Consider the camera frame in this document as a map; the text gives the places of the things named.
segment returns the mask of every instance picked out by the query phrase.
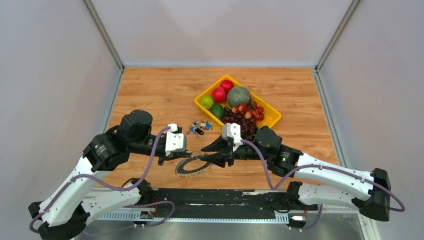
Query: grape bunch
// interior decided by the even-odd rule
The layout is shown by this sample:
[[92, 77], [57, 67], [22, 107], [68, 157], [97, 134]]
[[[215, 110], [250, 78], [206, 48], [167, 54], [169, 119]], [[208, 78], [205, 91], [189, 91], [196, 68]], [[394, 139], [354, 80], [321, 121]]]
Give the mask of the grape bunch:
[[253, 118], [246, 119], [241, 113], [234, 113], [229, 107], [224, 107], [224, 117], [222, 123], [240, 125], [241, 138], [252, 141], [256, 134], [255, 120]]

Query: gray floor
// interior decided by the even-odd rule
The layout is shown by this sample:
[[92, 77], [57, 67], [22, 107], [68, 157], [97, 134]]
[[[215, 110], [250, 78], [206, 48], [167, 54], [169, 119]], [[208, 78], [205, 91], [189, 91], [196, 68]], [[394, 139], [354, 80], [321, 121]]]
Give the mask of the gray floor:
[[[316, 214], [308, 214], [311, 224]], [[126, 221], [97, 220], [86, 231], [92, 234], [113, 232], [131, 225]], [[107, 236], [87, 236], [80, 234], [78, 240], [363, 240], [361, 225], [356, 214], [323, 214], [315, 228], [295, 232], [280, 224], [241, 224], [241, 223], [188, 223], [166, 222], [155, 227], [131, 228], [114, 232]]]

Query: green fruit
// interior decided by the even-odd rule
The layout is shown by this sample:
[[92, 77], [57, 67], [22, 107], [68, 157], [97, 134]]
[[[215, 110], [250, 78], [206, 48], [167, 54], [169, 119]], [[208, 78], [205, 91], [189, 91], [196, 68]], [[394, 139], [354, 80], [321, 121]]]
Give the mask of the green fruit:
[[251, 93], [244, 86], [235, 86], [228, 92], [226, 101], [231, 108], [241, 104], [249, 105], [252, 101]]
[[202, 105], [205, 109], [210, 109], [212, 105], [214, 105], [214, 100], [211, 96], [204, 96], [200, 99], [200, 105]]
[[224, 108], [219, 104], [215, 104], [210, 108], [210, 112], [219, 120], [224, 117]]

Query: wooden table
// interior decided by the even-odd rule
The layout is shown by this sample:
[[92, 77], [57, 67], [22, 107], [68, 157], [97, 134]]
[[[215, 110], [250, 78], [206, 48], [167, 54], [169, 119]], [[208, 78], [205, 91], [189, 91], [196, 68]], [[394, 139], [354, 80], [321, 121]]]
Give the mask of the wooden table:
[[[310, 68], [244, 68], [244, 67], [129, 67], [125, 69], [110, 127], [118, 125], [124, 115], [141, 109], [153, 116], [152, 134], [157, 134], [169, 123], [183, 127], [184, 133], [192, 121], [206, 121], [208, 117], [195, 104], [194, 98], [223, 75], [230, 75], [257, 94], [281, 114], [272, 128], [283, 138], [283, 143], [318, 159], [337, 164], [329, 129]], [[221, 127], [196, 138], [187, 136], [187, 149], [194, 155], [213, 142]], [[129, 178], [140, 177], [148, 156], [131, 154], [129, 161], [120, 165], [108, 177], [107, 183], [120, 186]], [[212, 166], [195, 176], [175, 175], [179, 159], [158, 165], [156, 157], [146, 177], [153, 188], [211, 188], [211, 189], [268, 189], [260, 161], [236, 160], [231, 167]], [[194, 161], [187, 168], [205, 162]], [[272, 176], [275, 185], [278, 176]], [[285, 189], [288, 182], [280, 188]]]

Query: round fruit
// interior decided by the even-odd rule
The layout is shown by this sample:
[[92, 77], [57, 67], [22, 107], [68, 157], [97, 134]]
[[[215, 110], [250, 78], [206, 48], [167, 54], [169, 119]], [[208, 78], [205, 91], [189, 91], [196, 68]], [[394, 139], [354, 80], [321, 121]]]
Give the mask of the round fruit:
[[257, 110], [257, 112], [258, 112], [258, 113], [260, 113], [260, 114], [263, 114], [263, 113], [264, 113], [264, 108], [263, 108], [263, 107], [261, 107], [261, 106], [258, 106], [258, 107], [256, 108], [256, 110]]
[[210, 109], [214, 105], [214, 99], [211, 96], [204, 96], [199, 102], [205, 109]]
[[221, 82], [219, 86], [224, 89], [226, 94], [228, 94], [228, 92], [234, 87], [234, 83], [230, 80], [225, 79]]
[[252, 111], [252, 118], [253, 118], [253, 119], [257, 119], [257, 118], [259, 118], [259, 113], [258, 113], [258, 111]]
[[231, 88], [226, 96], [226, 100], [231, 108], [240, 106], [241, 104], [248, 105], [251, 102], [251, 93], [244, 86], [235, 86]]
[[244, 113], [244, 118], [245, 119], [250, 119], [252, 117], [252, 112], [251, 111], [247, 111]]
[[227, 99], [227, 94], [224, 91], [224, 88], [217, 87], [212, 91], [212, 99], [215, 103], [224, 102]]
[[248, 110], [248, 106], [245, 103], [240, 104], [240, 106], [238, 107], [238, 110], [240, 112], [246, 112]]
[[256, 127], [259, 127], [261, 125], [261, 121], [259, 119], [255, 119], [254, 124], [256, 125]]
[[219, 120], [223, 119], [224, 117], [224, 108], [219, 104], [214, 104], [210, 108], [210, 112]]
[[235, 113], [235, 114], [240, 113], [239, 108], [238, 108], [237, 106], [233, 107], [233, 108], [231, 109], [231, 111], [232, 111], [233, 113]]

